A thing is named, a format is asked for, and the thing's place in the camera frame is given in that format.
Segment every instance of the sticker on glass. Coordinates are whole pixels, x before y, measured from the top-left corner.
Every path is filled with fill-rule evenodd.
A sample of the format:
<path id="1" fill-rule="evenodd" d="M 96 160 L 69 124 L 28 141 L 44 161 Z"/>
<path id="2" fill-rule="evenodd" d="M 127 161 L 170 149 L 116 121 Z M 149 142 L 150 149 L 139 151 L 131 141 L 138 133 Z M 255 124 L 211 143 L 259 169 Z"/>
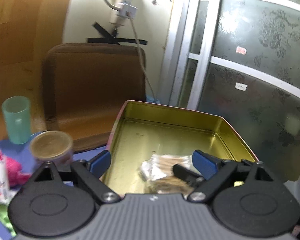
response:
<path id="1" fill-rule="evenodd" d="M 239 89 L 239 90 L 242 90 L 242 91 L 246 91 L 247 87 L 248 87 L 248 85 L 246 85 L 246 84 L 241 84 L 241 83 L 236 83 L 235 84 L 235 88 Z"/>
<path id="2" fill-rule="evenodd" d="M 235 52 L 236 52 L 236 53 L 240 53 L 240 54 L 242 54 L 242 55 L 246 55 L 247 49 L 238 46 L 238 47 L 235 49 Z"/>

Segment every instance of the white wall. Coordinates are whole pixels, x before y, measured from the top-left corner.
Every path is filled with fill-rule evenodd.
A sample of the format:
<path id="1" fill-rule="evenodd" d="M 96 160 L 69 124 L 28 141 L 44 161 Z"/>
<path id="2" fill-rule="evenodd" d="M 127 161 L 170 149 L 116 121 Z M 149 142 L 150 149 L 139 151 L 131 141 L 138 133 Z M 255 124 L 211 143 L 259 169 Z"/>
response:
<path id="1" fill-rule="evenodd" d="M 141 46 L 146 53 L 147 74 L 157 94 L 173 0 L 156 0 L 156 5 L 152 1 L 133 0 L 132 5 L 138 8 L 134 22 L 138 38 L 148 41 L 147 46 Z M 92 27 L 95 22 L 111 33 L 113 25 L 109 23 L 110 12 L 104 0 L 70 0 L 63 43 L 81 43 L 86 42 L 88 37 L 101 37 Z M 118 38 L 134 38 L 129 20 L 119 28 Z M 121 44 L 135 46 L 131 43 Z"/>

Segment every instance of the black circular joint cover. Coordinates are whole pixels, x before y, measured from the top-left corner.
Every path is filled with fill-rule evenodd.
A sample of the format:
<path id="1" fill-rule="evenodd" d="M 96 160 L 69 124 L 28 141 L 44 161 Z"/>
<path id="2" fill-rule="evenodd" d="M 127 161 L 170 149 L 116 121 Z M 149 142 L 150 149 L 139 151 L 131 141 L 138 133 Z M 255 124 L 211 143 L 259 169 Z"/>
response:
<path id="1" fill-rule="evenodd" d="M 300 216 L 298 202 L 283 184 L 257 180 L 220 192 L 212 209 L 230 230 L 262 238 L 290 231 Z"/>
<path id="2" fill-rule="evenodd" d="M 21 189 L 8 207 L 14 229 L 34 237 L 69 234 L 89 222 L 94 212 L 95 202 L 87 192 L 62 183 L 35 182 Z"/>

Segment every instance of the ribbed gray surface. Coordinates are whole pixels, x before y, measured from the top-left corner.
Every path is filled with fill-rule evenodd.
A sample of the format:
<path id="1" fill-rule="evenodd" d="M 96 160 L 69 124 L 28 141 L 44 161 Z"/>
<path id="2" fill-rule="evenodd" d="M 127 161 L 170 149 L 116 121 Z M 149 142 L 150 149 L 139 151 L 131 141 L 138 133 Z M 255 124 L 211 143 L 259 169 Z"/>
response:
<path id="1" fill-rule="evenodd" d="M 32 238 L 18 235 L 15 240 Z M 203 204 L 181 194 L 127 194 L 117 204 L 103 205 L 85 228 L 59 240 L 244 240 L 218 224 Z M 273 239 L 291 240 L 290 234 Z"/>

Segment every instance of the white logo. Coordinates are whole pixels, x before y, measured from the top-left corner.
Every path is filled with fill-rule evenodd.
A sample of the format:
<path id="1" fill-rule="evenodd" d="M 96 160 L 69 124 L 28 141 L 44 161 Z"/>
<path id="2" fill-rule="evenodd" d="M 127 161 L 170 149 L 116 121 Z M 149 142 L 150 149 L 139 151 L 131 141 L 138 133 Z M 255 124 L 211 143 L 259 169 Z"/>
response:
<path id="1" fill-rule="evenodd" d="M 156 201 L 158 200 L 159 198 L 156 196 L 156 195 L 153 195 L 149 198 L 151 201 Z"/>

